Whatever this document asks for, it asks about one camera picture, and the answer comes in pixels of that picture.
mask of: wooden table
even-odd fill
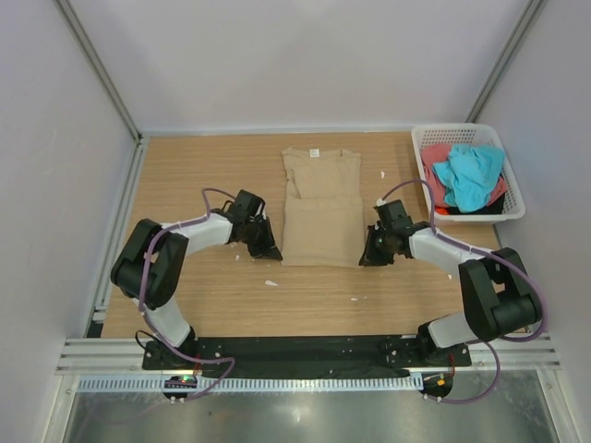
[[[240,188],[267,201],[267,213],[281,246],[285,172],[281,150],[345,148],[360,152],[361,193],[367,224],[372,208],[394,185],[418,177],[408,133],[287,134],[152,138],[129,223],[142,218],[176,222],[205,211],[200,190]],[[401,198],[415,222],[427,219],[420,185]],[[211,194],[213,207],[224,198]],[[495,248],[491,226],[443,230],[474,245]],[[270,280],[277,287],[265,285]],[[459,282],[418,260],[398,257],[379,268],[293,268],[253,262],[245,245],[216,246],[185,260],[176,291],[181,310],[198,336],[294,336],[414,333],[431,319],[462,309]],[[114,288],[103,337],[133,337],[146,329],[135,305]]]

